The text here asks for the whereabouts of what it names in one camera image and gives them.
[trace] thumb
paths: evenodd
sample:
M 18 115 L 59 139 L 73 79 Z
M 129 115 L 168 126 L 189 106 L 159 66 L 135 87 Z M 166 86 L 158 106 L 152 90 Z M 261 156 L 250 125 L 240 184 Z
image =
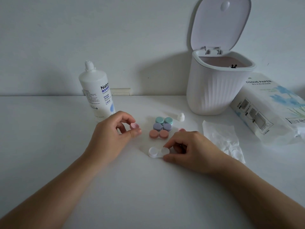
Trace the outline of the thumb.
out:
M 185 154 L 167 154 L 163 156 L 163 160 L 169 163 L 184 166 L 185 156 Z
M 120 135 L 120 137 L 122 137 L 124 139 L 124 142 L 127 144 L 130 141 L 130 139 L 135 138 L 141 134 L 142 134 L 142 130 L 140 128 L 135 128 L 124 132 L 123 134 Z

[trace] hand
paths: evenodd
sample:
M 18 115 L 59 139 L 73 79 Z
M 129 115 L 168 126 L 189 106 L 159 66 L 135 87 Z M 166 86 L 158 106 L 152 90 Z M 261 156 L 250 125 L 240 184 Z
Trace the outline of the hand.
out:
M 164 147 L 173 147 L 178 153 L 165 155 L 164 161 L 199 173 L 216 173 L 231 159 L 199 132 L 176 132 Z
M 128 113 L 119 111 L 98 123 L 83 156 L 101 166 L 112 162 L 131 138 L 142 133 L 140 128 L 126 131 L 122 123 L 130 125 L 135 123 L 135 119 Z

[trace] trash can lid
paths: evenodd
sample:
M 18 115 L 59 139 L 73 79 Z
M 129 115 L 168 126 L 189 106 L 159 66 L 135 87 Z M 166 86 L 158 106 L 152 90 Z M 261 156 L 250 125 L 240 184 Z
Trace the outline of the trash can lid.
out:
M 191 47 L 221 47 L 231 50 L 237 43 L 251 11 L 251 0 L 202 0 L 196 11 Z

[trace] bottle label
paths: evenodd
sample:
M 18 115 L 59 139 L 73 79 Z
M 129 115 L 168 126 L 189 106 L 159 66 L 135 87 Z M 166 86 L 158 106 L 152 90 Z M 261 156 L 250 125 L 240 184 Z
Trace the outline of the bottle label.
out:
M 94 115 L 101 120 L 115 113 L 109 84 L 107 79 L 104 80 L 105 82 L 82 83 L 84 93 Z

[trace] left hand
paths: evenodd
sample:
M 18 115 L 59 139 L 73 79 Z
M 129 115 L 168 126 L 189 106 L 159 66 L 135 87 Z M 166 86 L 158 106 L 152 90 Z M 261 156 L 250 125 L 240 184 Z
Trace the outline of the left hand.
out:
M 99 166 L 112 162 L 131 138 L 142 133 L 140 128 L 126 131 L 123 123 L 130 125 L 135 123 L 135 119 L 128 113 L 119 111 L 98 123 L 83 156 Z

